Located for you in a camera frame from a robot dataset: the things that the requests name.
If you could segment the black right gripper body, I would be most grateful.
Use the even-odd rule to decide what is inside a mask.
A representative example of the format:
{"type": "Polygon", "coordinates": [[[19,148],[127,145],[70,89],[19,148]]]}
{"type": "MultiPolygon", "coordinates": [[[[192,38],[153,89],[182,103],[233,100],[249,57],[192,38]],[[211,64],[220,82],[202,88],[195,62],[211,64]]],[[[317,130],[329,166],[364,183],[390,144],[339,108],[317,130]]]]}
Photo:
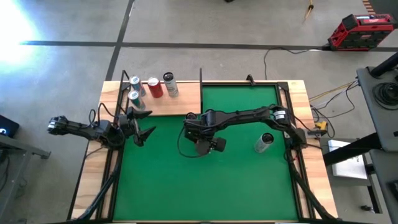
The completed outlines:
{"type": "Polygon", "coordinates": [[[200,156],[205,156],[211,151],[223,152],[226,146],[226,140],[223,138],[213,138],[211,140],[202,139],[196,143],[196,152],[200,156]]]}

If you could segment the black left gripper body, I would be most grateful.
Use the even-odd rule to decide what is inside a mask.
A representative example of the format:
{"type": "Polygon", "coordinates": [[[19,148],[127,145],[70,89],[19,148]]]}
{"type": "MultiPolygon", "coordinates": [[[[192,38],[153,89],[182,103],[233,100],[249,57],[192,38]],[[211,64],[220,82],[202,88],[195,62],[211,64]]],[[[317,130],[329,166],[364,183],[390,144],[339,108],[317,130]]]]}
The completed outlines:
{"type": "Polygon", "coordinates": [[[125,139],[133,137],[135,140],[140,140],[139,128],[133,112],[118,115],[117,124],[125,139]]]}

